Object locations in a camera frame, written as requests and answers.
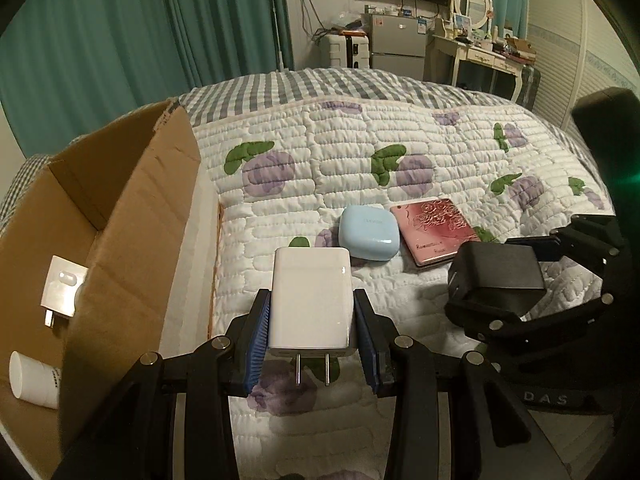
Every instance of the blue earbud case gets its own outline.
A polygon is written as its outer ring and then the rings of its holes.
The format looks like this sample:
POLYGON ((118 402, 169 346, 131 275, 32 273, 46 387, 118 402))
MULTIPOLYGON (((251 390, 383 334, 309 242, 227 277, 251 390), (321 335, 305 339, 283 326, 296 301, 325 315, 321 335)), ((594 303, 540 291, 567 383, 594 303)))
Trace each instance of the blue earbud case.
POLYGON ((386 262, 400 248, 398 222, 386 209, 350 205, 340 216, 338 243, 356 258, 386 262))

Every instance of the white paper cup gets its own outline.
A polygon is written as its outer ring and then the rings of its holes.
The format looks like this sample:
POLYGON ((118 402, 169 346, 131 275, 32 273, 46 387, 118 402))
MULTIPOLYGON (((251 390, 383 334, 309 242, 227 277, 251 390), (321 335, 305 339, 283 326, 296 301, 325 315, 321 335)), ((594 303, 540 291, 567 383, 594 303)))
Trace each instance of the white paper cup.
POLYGON ((12 352, 9 382, 16 399, 46 408, 58 408, 60 369, 12 352))

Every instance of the white quilted bedspread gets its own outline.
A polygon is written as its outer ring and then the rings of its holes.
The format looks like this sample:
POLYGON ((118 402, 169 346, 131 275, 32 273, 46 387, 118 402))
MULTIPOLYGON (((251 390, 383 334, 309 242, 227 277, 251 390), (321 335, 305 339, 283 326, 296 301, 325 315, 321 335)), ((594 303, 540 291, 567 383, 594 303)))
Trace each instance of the white quilted bedspread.
MULTIPOLYGON (((575 213, 612 214, 577 158, 517 105, 429 110, 312 98, 194 132, 225 208, 214 334, 249 310, 259 288, 271 287, 278 247, 335 244, 340 213, 351 204, 449 197, 483 238, 499 241, 547 234, 575 213)), ((568 260, 543 270, 550 290, 534 316, 599 293, 599 280, 568 260)), ((460 355, 477 344, 444 316, 447 266, 418 270, 403 246, 389 262, 354 262, 352 276, 377 313, 433 351, 460 355)), ((241 476, 382 478, 394 402, 373 396, 357 354, 340 360, 329 387, 310 368, 302 388, 292 385, 290 364, 270 362, 248 399, 230 400, 241 476)))

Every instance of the picture frame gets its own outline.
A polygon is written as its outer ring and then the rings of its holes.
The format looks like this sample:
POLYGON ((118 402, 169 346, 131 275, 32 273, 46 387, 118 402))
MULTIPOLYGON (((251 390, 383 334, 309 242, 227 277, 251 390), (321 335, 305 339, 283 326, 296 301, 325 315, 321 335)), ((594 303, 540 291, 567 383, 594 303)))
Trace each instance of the picture frame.
POLYGON ((464 36, 471 40, 471 18, 464 14, 453 14, 453 28, 456 36, 464 36))

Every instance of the black suitcase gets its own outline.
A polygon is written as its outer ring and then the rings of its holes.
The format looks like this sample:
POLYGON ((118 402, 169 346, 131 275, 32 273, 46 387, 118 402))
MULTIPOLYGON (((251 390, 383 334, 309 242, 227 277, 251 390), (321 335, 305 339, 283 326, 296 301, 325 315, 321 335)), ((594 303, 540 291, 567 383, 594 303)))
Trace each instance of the black suitcase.
MULTIPOLYGON (((516 80, 513 75, 496 71, 495 88, 492 92, 495 95, 511 99, 516 88, 516 80)), ((522 90, 516 100, 517 104, 524 106, 527 110, 533 111, 536 102, 538 87, 540 86, 540 70, 531 65, 525 65, 522 69, 522 90)))

